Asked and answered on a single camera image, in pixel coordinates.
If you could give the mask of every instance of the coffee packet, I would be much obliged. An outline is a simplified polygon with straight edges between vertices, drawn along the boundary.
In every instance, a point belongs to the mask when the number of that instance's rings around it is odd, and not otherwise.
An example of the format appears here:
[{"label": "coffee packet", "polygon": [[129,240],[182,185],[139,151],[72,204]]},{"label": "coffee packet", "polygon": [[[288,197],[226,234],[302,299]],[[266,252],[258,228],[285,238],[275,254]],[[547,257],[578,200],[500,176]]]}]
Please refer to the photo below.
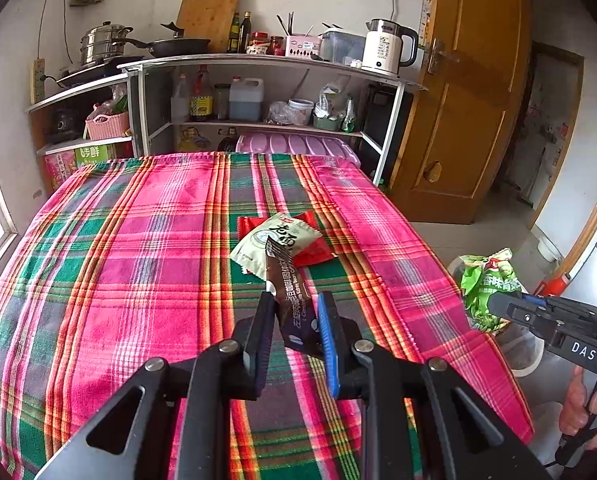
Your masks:
[{"label": "coffee packet", "polygon": [[267,292],[276,298],[276,317],[285,346],[293,350],[323,357],[318,319],[303,277],[292,263],[288,248],[268,237]]},{"label": "coffee packet", "polygon": [[287,213],[276,213],[246,234],[229,257],[243,269],[266,279],[267,260],[265,243],[268,238],[287,248],[291,255],[298,254],[322,234],[311,225]]}]

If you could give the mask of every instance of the wooden door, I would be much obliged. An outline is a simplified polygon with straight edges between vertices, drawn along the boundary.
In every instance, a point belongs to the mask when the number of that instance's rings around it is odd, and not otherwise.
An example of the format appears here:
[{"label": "wooden door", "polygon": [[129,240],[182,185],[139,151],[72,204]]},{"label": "wooden door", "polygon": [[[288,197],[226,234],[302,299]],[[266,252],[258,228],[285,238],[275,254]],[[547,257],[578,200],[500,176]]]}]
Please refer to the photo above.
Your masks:
[{"label": "wooden door", "polygon": [[[529,0],[435,0],[389,197],[410,221],[467,224],[507,149],[525,87]],[[434,74],[427,70],[435,61]]]}]

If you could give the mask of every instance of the wooden cutting board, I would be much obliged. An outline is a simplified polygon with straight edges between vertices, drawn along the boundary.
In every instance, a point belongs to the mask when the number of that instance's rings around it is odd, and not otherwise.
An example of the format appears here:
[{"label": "wooden cutting board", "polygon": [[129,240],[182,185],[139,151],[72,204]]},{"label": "wooden cutting board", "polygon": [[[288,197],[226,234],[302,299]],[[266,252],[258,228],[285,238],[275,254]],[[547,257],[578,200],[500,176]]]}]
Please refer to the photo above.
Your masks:
[{"label": "wooden cutting board", "polygon": [[182,0],[176,26],[185,29],[185,38],[210,41],[210,54],[224,54],[229,46],[238,0]]}]

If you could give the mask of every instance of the metal screw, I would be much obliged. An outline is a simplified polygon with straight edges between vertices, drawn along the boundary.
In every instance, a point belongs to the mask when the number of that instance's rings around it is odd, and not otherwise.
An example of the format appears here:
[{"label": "metal screw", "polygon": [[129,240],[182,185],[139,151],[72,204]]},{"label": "metal screw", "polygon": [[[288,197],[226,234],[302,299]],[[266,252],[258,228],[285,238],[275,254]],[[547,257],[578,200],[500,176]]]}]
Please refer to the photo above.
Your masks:
[{"label": "metal screw", "polygon": [[354,343],[354,348],[361,354],[368,354],[374,349],[374,343],[367,339],[359,339]]},{"label": "metal screw", "polygon": [[231,354],[233,352],[236,352],[238,350],[238,347],[238,341],[235,341],[234,339],[223,339],[218,344],[218,349],[225,354]]},{"label": "metal screw", "polygon": [[165,359],[162,357],[152,357],[150,360],[145,363],[145,370],[148,372],[157,372],[162,370],[165,366]]},{"label": "metal screw", "polygon": [[429,360],[429,368],[435,372],[444,372],[447,370],[447,361],[441,357],[432,357]]}]

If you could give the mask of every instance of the yellow label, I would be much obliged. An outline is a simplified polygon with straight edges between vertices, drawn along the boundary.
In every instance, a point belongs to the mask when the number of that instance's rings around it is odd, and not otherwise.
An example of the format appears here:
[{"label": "yellow label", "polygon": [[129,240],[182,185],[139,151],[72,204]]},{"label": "yellow label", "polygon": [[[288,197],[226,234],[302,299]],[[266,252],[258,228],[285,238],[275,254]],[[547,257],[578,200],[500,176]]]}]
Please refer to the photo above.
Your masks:
[{"label": "yellow label", "polygon": [[192,97],[190,101],[190,114],[195,116],[211,115],[213,104],[214,97],[211,95]]}]

